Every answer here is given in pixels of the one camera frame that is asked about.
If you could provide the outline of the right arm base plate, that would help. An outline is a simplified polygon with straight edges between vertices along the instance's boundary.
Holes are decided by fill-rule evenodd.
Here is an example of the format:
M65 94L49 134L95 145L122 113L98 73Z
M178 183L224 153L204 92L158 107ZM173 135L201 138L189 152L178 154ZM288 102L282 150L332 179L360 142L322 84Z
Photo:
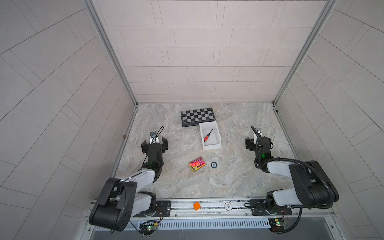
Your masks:
M247 203L253 216L283 216L292 215L288 206L278 206L273 200L249 200Z

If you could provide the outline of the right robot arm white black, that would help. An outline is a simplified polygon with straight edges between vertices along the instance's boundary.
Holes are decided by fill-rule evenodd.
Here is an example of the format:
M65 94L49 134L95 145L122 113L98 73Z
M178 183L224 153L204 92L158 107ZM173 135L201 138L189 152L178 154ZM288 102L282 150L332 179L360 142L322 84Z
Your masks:
M273 143L270 138L254 135L245 139L245 147L255 153L255 167L264 173L291 178L294 187L273 190L267 193L262 204L274 213L281 207L329 209L339 200L339 193L317 161L299 161L275 158L271 154Z

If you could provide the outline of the red black screwdriver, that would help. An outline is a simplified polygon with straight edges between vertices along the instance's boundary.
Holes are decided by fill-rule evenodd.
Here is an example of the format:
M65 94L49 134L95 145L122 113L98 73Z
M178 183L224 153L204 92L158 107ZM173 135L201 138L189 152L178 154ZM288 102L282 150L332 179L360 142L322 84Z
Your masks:
M212 131L213 129L211 129L211 131L204 137L204 142L206 142L209 139Z

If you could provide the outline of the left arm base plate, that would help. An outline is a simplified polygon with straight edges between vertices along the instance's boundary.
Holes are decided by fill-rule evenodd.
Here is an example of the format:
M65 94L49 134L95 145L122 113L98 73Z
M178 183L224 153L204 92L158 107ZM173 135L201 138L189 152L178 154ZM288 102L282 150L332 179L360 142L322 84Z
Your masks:
M156 209L151 214L139 213L135 218L160 218L169 217L171 214L171 201L157 201Z

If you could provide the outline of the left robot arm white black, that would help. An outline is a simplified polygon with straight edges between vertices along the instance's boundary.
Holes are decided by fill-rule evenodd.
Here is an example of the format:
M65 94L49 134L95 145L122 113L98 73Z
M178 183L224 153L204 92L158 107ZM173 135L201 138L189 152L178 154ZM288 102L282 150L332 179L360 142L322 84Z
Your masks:
M156 194L143 191L148 185L155 183L164 166L163 153L168 149L168 140L162 137L144 141L142 152L148 159L140 170L123 179L109 178L92 209L89 223L112 231L123 231L131 217L137 214L150 216L157 210Z

